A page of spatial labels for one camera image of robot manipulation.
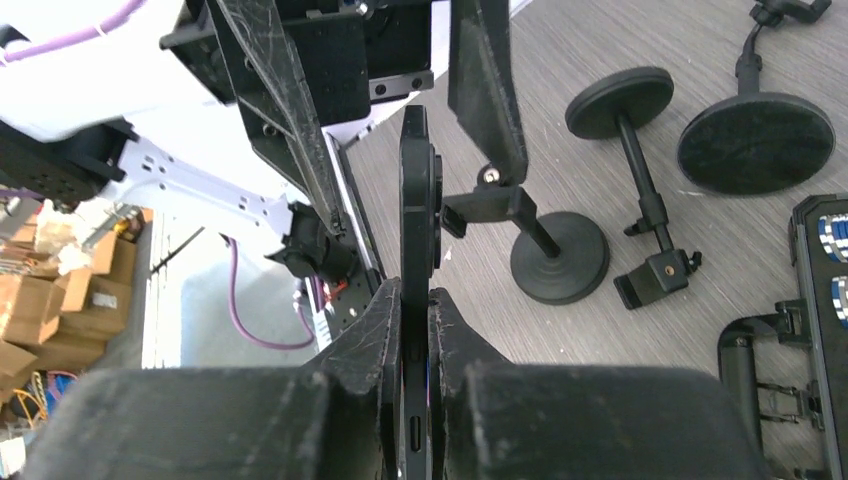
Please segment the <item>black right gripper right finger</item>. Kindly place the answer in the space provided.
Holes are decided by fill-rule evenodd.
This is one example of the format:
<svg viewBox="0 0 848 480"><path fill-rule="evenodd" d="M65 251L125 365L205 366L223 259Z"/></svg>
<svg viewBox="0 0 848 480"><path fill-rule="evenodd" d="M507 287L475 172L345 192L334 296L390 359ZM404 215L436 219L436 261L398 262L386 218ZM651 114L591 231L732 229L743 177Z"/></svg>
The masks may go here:
<svg viewBox="0 0 848 480"><path fill-rule="evenodd" d="M515 364L443 288L428 308L437 479L767 479L722 384L698 370Z"/></svg>

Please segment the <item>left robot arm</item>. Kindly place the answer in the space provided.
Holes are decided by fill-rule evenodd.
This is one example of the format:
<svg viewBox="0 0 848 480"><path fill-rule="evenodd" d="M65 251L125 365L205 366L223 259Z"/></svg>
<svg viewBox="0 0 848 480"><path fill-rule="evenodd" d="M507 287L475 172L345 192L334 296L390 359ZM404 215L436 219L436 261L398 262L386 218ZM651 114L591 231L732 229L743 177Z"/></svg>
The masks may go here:
<svg viewBox="0 0 848 480"><path fill-rule="evenodd" d="M350 281L372 269L345 209L344 170L325 128L367 116L385 83L414 91L429 59L427 1L192 1L197 18L161 38L236 107L255 154L306 203L268 200L180 163L121 115L39 140L1 125L1 174L64 208L95 197L184 206L224 235L260 242L297 277Z"/></svg>

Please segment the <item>black smartphone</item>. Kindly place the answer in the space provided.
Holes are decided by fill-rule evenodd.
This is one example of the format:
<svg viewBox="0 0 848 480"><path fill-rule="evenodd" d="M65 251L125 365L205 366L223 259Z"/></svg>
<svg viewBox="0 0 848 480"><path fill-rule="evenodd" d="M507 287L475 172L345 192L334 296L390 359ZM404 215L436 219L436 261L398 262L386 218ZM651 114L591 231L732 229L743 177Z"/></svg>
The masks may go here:
<svg viewBox="0 0 848 480"><path fill-rule="evenodd" d="M429 401L429 280L438 268L441 159L426 108L405 107L399 145L404 477L426 479Z"/></svg>

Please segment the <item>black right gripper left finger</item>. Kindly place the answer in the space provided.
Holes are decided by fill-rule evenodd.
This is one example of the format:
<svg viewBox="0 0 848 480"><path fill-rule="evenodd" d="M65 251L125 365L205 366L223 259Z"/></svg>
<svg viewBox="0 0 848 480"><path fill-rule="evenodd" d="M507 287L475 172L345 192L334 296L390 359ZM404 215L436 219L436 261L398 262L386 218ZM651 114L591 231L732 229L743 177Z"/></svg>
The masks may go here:
<svg viewBox="0 0 848 480"><path fill-rule="evenodd" d="M27 479L393 479L400 282L299 367L97 370L61 400Z"/></svg>

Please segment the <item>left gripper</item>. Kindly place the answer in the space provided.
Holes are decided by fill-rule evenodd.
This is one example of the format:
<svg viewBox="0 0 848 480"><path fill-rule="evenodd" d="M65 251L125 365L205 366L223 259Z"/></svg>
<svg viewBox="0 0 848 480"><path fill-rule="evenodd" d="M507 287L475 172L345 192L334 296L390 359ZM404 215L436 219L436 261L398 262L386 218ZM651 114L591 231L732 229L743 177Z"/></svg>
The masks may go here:
<svg viewBox="0 0 848 480"><path fill-rule="evenodd" d="M450 6L449 108L500 182L521 184L529 160L510 3ZM429 1L187 1L159 46L219 102L236 102L255 153L339 236L341 196L319 121L363 119L375 104L432 88L431 9Z"/></svg>

